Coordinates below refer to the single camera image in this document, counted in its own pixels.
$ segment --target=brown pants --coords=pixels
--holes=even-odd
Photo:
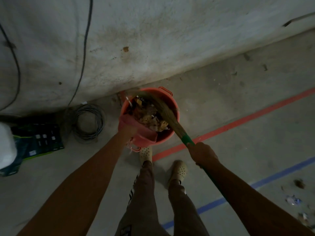
[[[144,162],[134,184],[134,194],[115,236],[169,235],[159,224],[154,198],[152,163]],[[168,198],[174,211],[174,235],[209,236],[185,188],[172,181]]]

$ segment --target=broom bristles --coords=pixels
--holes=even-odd
[[[138,91],[133,95],[132,98],[135,98],[136,96],[150,101],[156,107],[162,118],[169,124],[169,126],[174,130],[174,132],[177,136],[179,136],[180,139],[182,139],[182,137],[186,135],[185,130],[177,121],[174,112],[162,99],[146,91]]]

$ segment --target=forearm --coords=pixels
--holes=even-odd
[[[70,174],[18,236],[86,235],[130,137],[119,132]]]
[[[313,235],[216,159],[203,165],[250,235]]]

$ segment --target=concrete wall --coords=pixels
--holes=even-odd
[[[2,113],[67,106],[80,76],[88,9],[89,0],[0,0],[0,21],[22,72],[21,93]],[[85,72],[72,105],[298,34],[315,27],[315,17],[282,25],[314,10],[315,0],[94,0]],[[17,72],[3,45],[0,70],[4,106]]]

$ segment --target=orange bucket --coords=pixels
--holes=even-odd
[[[154,95],[156,95],[157,97],[159,97],[160,99],[162,99],[170,109],[173,110],[175,117],[177,118],[177,121],[179,121],[179,110],[178,110],[178,105],[175,101],[175,99],[173,99],[173,93],[169,90],[167,90],[164,87],[158,87],[158,88],[143,88],[140,89],[140,91],[147,91],[150,93],[153,93]],[[126,114],[128,112],[128,108],[129,108],[129,102],[126,99],[121,111],[120,111],[120,116],[123,116],[124,114]],[[118,130],[120,130],[125,123],[123,123],[121,121],[121,118],[119,119],[119,125],[118,125]],[[150,145],[158,145],[161,144],[163,142],[166,142],[168,139],[171,138],[171,136],[174,135],[174,131],[172,129],[170,130],[164,130],[162,132],[159,132],[156,138],[156,141],[152,141],[149,140],[145,137],[143,137],[141,134],[139,134],[139,132],[133,137],[133,139],[131,140],[131,143],[138,146],[139,149],[138,150],[134,150],[134,151],[139,151],[141,148],[143,147],[148,147]]]

